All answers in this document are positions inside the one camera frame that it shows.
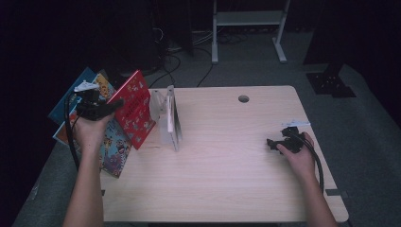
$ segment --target colorful book cover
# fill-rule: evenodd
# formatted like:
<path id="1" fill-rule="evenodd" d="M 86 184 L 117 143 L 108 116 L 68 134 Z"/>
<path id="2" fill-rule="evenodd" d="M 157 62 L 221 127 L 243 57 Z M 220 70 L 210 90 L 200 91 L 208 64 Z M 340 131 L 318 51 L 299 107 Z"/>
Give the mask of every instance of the colorful book cover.
<path id="1" fill-rule="evenodd" d="M 74 91 L 74 88 L 80 85 L 84 80 L 93 81 L 95 77 L 96 73 L 94 73 L 92 69 L 86 67 L 47 117 L 52 119 L 56 124 L 61 125 L 62 122 L 64 122 L 64 100 L 71 92 Z M 79 100 L 80 97 L 72 96 L 70 100 L 70 107 L 73 109 Z"/>
<path id="2" fill-rule="evenodd" d="M 150 117 L 150 92 L 137 70 L 110 98 L 109 103 L 124 99 L 124 106 L 115 111 L 114 118 L 128 135 L 134 148 L 139 149 L 156 124 Z"/>
<path id="3" fill-rule="evenodd" d="M 109 100 L 115 93 L 114 87 L 103 77 L 97 74 L 94 82 L 99 85 L 100 99 Z M 77 112 L 73 108 L 70 114 L 71 126 L 77 119 Z M 53 138 L 68 146 L 68 139 L 64 123 L 53 135 Z M 79 150 L 78 144 L 74 141 L 76 149 Z M 112 119 L 106 128 L 103 144 L 99 152 L 99 166 L 106 172 L 118 178 L 124 168 L 124 164 L 131 150 L 131 140 L 124 133 L 119 123 Z"/>

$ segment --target red book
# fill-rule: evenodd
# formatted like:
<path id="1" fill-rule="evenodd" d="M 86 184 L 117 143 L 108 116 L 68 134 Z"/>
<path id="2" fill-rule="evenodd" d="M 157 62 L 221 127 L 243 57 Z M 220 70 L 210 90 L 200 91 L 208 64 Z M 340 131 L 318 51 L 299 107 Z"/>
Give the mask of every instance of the red book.
<path id="1" fill-rule="evenodd" d="M 150 92 L 141 71 L 135 71 L 108 103 L 120 98 L 124 100 L 124 106 L 115 111 L 114 118 L 130 138 L 133 147 L 139 149 L 156 124 L 150 117 Z"/>

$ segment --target table hole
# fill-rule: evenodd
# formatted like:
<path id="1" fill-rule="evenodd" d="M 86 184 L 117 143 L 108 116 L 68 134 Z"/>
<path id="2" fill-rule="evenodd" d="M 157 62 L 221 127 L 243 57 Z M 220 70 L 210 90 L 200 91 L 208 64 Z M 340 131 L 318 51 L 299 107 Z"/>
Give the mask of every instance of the table hole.
<path id="1" fill-rule="evenodd" d="M 238 100 L 242 103 L 247 103 L 250 101 L 250 98 L 248 96 L 239 96 Z"/>

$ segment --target gray carpet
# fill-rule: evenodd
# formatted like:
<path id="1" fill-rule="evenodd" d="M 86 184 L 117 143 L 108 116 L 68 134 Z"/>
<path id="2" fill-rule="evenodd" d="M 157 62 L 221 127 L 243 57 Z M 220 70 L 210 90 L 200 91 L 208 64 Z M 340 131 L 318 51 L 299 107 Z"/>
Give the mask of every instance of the gray carpet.
<path id="1" fill-rule="evenodd" d="M 315 95 L 305 73 L 321 72 L 325 65 L 303 65 L 311 32 L 284 33 L 282 45 L 287 64 L 278 61 L 271 37 L 271 34 L 249 35 L 248 40 L 240 44 L 220 45 L 219 63 L 213 66 L 200 86 L 295 87 L 353 225 L 399 226 L 401 130 L 370 92 L 363 77 L 347 65 L 341 69 L 340 77 L 357 97 Z M 210 51 L 210 44 L 199 47 Z M 209 70 L 210 56 L 198 49 L 194 53 L 194 57 L 184 52 L 175 54 L 181 60 L 180 67 L 171 74 L 176 87 L 196 87 Z M 166 58 L 166 69 L 173 69 L 177 63 L 174 58 Z M 147 76 L 148 84 L 164 73 L 161 70 Z M 153 88 L 164 88 L 170 83 L 170 77 L 164 77 Z M 69 150 L 56 144 L 38 179 L 36 197 L 26 201 L 14 226 L 60 226 L 75 177 Z M 105 225 L 138 226 L 132 223 Z M 284 223 L 280 226 L 305 224 Z"/>

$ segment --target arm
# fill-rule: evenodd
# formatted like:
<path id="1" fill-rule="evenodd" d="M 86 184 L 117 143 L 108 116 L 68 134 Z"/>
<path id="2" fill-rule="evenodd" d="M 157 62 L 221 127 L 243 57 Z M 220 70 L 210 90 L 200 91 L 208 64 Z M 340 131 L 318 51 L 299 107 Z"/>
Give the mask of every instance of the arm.
<path id="1" fill-rule="evenodd" d="M 76 123 L 74 135 L 82 156 L 63 226 L 103 226 L 98 153 L 107 123 L 112 118 L 112 115 L 99 121 L 80 118 Z"/>
<path id="2" fill-rule="evenodd" d="M 304 132 L 305 138 L 313 146 L 313 140 Z M 304 192 L 306 218 L 309 226 L 338 226 L 319 188 L 315 176 L 315 161 L 311 152 L 304 146 L 300 152 L 292 153 L 282 145 L 277 148 L 287 157 Z"/>

